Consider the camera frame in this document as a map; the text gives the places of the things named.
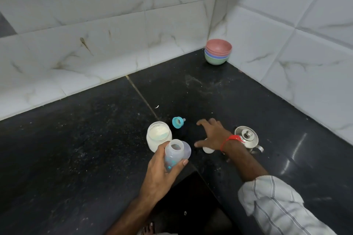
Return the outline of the person's left hand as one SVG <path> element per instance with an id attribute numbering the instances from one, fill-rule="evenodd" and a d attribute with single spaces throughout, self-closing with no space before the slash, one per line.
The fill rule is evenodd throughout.
<path id="1" fill-rule="evenodd" d="M 149 196 L 158 202 L 174 184 L 176 178 L 169 178 L 165 168 L 165 147 L 168 143 L 169 141 L 160 144 L 149 161 L 139 196 Z"/>

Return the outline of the person's right hand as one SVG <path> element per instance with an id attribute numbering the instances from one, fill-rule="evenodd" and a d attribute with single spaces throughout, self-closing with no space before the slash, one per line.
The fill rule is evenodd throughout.
<path id="1" fill-rule="evenodd" d="M 217 121 L 217 126 L 212 126 L 208 120 L 201 119 L 196 125 L 204 128 L 209 147 L 215 150 L 220 150 L 221 144 L 231 135 L 231 132 L 226 130 L 220 121 Z"/>

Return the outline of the clear plastic baby bottle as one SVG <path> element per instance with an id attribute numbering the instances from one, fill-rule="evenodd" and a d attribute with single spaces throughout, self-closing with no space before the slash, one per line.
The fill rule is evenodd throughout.
<path id="1" fill-rule="evenodd" d="M 165 147 L 165 168 L 169 173 L 172 168 L 183 159 L 184 144 L 179 139 L 171 140 Z"/>

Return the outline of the person's left forearm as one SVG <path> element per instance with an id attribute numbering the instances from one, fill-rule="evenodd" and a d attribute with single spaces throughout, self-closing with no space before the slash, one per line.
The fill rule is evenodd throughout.
<path id="1" fill-rule="evenodd" d="M 104 235 L 137 235 L 155 205 L 151 197 L 138 196 Z"/>

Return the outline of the person's right forearm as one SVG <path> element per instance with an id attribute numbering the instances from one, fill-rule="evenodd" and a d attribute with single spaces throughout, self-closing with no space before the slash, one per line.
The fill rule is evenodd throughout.
<path id="1" fill-rule="evenodd" d="M 223 143 L 221 151 L 234 163 L 243 182 L 250 182 L 260 176 L 269 175 L 238 140 L 227 140 Z"/>

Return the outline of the translucent dome bottle cap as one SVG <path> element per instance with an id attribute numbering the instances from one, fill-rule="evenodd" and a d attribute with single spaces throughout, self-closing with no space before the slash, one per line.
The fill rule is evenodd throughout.
<path id="1" fill-rule="evenodd" d="M 185 141 L 181 141 L 182 143 L 183 143 L 183 157 L 182 157 L 182 159 L 189 159 L 190 158 L 190 156 L 191 156 L 191 147 L 190 147 L 190 145 L 187 143 L 187 142 L 185 142 Z"/>

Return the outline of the red thread wristband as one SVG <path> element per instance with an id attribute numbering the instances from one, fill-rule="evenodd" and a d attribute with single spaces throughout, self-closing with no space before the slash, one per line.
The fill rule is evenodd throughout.
<path id="1" fill-rule="evenodd" d="M 220 146 L 220 151 L 224 152 L 223 148 L 224 148 L 224 145 L 230 141 L 230 140 L 237 140 L 241 143 L 245 143 L 245 141 L 242 139 L 242 137 L 240 135 L 230 135 Z"/>

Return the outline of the steel pot lid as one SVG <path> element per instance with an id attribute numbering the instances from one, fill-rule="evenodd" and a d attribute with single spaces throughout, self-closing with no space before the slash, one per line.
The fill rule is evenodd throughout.
<path id="1" fill-rule="evenodd" d="M 247 126 L 236 127 L 234 130 L 234 134 L 239 135 L 241 139 L 245 142 L 251 142 L 255 144 L 258 144 L 259 142 L 257 133 Z"/>

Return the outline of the milk powder glass jar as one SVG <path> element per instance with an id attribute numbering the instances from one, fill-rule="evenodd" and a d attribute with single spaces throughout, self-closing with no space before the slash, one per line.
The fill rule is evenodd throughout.
<path id="1" fill-rule="evenodd" d="M 153 153 L 156 152 L 160 144 L 171 141 L 172 139 L 172 132 L 165 122 L 157 121 L 148 127 L 146 140 L 149 149 Z"/>

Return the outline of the small steel pot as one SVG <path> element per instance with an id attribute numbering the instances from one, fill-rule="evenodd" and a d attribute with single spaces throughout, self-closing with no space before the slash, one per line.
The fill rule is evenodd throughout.
<path id="1" fill-rule="evenodd" d="M 243 143 L 245 148 L 249 151 L 251 154 L 258 154 L 258 153 L 263 153 L 264 148 L 259 145 L 259 139 L 253 139 L 253 140 L 245 140 Z"/>

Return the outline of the green plastic bowl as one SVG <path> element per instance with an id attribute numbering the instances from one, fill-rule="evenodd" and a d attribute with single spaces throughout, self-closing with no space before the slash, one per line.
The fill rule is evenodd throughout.
<path id="1" fill-rule="evenodd" d="M 222 65 L 223 63 L 225 63 L 228 60 L 228 58 L 227 59 L 213 59 L 213 58 L 208 57 L 207 55 L 205 55 L 205 59 L 209 64 L 212 64 L 212 65 Z"/>

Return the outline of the blue plastic bowl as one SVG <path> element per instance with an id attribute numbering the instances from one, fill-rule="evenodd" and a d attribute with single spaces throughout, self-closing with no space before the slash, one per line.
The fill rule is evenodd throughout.
<path id="1" fill-rule="evenodd" d="M 229 54 L 228 55 L 213 55 L 207 50 L 205 50 L 205 55 L 207 55 L 208 57 L 213 58 L 213 59 L 227 59 L 229 57 Z"/>

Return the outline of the pink plastic bowl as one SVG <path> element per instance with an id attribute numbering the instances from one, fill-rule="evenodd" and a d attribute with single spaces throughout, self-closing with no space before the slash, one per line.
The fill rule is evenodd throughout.
<path id="1" fill-rule="evenodd" d="M 210 50 L 209 48 L 205 48 L 205 50 L 209 51 L 211 54 L 213 55 L 228 55 L 231 53 L 231 50 L 230 51 L 227 51 L 227 52 L 216 52 L 216 51 L 212 51 Z"/>
<path id="2" fill-rule="evenodd" d="M 232 51 L 232 45 L 223 39 L 210 39 L 207 41 L 205 48 L 207 51 L 219 55 L 229 54 Z"/>

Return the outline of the person's foot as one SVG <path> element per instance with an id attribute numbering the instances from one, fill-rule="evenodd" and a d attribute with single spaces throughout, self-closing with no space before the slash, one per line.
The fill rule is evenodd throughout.
<path id="1" fill-rule="evenodd" d="M 144 226 L 137 235 L 156 235 L 155 234 L 155 225 L 154 222 L 150 222 L 146 226 Z"/>

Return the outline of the striped white shirt sleeve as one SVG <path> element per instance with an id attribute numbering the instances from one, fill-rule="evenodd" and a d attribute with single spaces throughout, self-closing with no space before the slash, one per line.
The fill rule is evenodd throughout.
<path id="1" fill-rule="evenodd" d="M 238 198 L 265 235 L 336 235 L 304 206 L 300 194 L 279 178 L 259 176 L 245 182 Z"/>

